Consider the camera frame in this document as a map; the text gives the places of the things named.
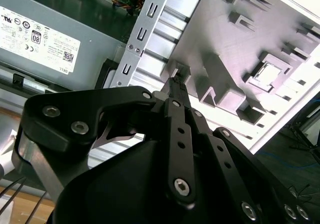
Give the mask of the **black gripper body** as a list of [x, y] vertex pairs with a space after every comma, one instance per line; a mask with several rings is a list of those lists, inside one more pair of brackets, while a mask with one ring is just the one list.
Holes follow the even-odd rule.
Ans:
[[139, 143], [72, 180], [54, 224], [234, 224], [237, 214], [212, 165], [185, 140]]

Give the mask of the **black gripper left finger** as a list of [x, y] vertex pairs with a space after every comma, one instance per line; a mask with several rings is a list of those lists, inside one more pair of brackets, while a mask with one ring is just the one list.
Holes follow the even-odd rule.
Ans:
[[35, 95], [24, 105], [14, 165], [57, 204], [71, 181], [137, 144], [192, 145], [180, 83], [171, 77], [158, 93], [128, 86]]

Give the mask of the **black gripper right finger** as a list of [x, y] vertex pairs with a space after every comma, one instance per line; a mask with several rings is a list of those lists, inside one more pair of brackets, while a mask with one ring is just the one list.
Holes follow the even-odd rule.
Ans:
[[227, 129], [211, 130], [192, 108], [187, 87], [180, 97], [191, 127], [192, 146], [200, 159], [200, 179], [214, 219], [231, 224], [315, 224], [313, 214]]

